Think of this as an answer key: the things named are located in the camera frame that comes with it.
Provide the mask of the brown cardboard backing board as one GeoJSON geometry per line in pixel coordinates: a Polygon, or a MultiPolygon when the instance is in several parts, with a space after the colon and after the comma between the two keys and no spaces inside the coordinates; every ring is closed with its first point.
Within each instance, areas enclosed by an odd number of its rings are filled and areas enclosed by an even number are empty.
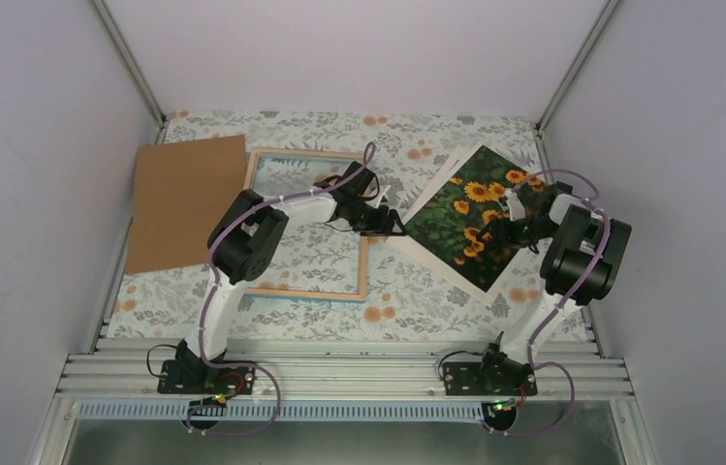
{"type": "Polygon", "coordinates": [[[207,239],[246,172],[243,135],[140,147],[125,272],[203,264],[207,239]]]}

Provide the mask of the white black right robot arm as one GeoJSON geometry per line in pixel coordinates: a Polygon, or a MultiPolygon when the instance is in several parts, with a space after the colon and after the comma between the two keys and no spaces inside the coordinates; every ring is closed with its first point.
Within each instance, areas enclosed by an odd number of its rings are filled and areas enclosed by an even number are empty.
{"type": "Polygon", "coordinates": [[[533,376],[534,357],[545,338],[572,313],[612,290],[633,227],[608,216],[564,183],[528,212],[513,191],[500,198],[507,218],[491,220],[479,237],[489,248],[526,249],[541,254],[542,285],[511,328],[489,346],[478,366],[479,387],[499,394],[533,376]]]}

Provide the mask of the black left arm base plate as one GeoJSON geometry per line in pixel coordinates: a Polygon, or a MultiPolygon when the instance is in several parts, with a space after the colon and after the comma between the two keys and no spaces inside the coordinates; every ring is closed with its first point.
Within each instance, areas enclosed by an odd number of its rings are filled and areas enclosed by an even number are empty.
{"type": "Polygon", "coordinates": [[[161,394],[232,396],[251,394],[256,370],[246,366],[214,369],[206,365],[188,367],[180,360],[163,363],[157,391],[161,394]]]}

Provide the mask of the teal wooden picture frame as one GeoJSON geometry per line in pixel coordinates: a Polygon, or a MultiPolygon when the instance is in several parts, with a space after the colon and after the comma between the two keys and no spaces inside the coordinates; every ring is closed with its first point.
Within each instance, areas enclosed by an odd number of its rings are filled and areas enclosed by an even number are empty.
{"type": "MultiPolygon", "coordinates": [[[[264,197],[302,192],[330,175],[340,175],[362,154],[256,147],[244,186],[264,197]]],[[[363,301],[368,243],[337,220],[313,220],[286,228],[273,258],[249,285],[252,296],[363,301]]]]}

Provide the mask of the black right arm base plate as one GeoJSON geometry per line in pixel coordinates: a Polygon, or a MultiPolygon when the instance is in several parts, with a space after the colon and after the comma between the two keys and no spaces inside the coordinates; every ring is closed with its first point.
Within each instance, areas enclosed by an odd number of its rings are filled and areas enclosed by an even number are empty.
{"type": "Polygon", "coordinates": [[[442,375],[448,396],[535,396],[539,393],[530,365],[512,360],[493,365],[445,362],[442,375]]]}

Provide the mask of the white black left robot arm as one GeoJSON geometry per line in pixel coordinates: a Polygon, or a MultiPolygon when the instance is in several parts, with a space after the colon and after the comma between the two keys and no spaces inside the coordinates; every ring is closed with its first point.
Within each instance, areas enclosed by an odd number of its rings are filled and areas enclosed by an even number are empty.
{"type": "Polygon", "coordinates": [[[364,163],[315,183],[303,192],[263,197],[240,192],[211,233],[209,280],[195,329],[177,346],[169,375],[178,373],[198,392],[214,389],[221,379],[216,361],[227,351],[230,325],[248,285],[270,265],[284,233],[304,225],[345,221],[360,236],[405,236],[386,190],[364,163]]]}

